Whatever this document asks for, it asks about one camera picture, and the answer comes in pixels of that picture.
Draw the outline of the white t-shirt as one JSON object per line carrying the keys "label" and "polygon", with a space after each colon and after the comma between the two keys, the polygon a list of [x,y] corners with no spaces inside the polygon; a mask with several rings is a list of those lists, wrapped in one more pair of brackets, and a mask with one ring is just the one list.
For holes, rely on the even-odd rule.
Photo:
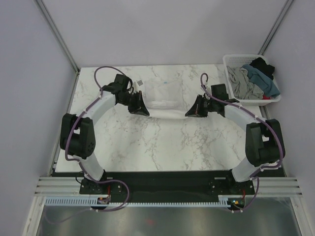
{"label": "white t-shirt", "polygon": [[185,119],[183,82],[175,80],[149,80],[144,83],[143,100],[150,117]]}

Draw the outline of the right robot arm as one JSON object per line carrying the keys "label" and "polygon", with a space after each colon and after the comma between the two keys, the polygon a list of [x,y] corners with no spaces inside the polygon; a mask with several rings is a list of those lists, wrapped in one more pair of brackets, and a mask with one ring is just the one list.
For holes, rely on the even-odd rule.
{"label": "right robot arm", "polygon": [[205,118],[209,113],[218,113],[233,121],[245,133],[246,157],[231,170],[232,177],[225,181],[230,193],[238,193],[243,182],[255,177],[266,168],[278,168],[285,157],[281,125],[276,119],[264,119],[245,109],[238,100],[230,99],[225,84],[211,86],[204,95],[198,95],[186,117]]}

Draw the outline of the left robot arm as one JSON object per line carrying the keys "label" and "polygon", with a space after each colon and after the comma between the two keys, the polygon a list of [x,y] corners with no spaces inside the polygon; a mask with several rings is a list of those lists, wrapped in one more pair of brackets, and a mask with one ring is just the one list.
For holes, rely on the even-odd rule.
{"label": "left robot arm", "polygon": [[123,74],[117,74],[115,80],[100,88],[96,99],[80,114],[65,114],[62,118],[60,148],[65,152],[67,161],[79,164],[85,178],[91,180],[91,188],[96,193],[104,193],[108,181],[104,179],[105,170],[96,156],[96,138],[94,125],[115,105],[127,106],[134,115],[149,116],[142,92],[134,92],[132,80]]}

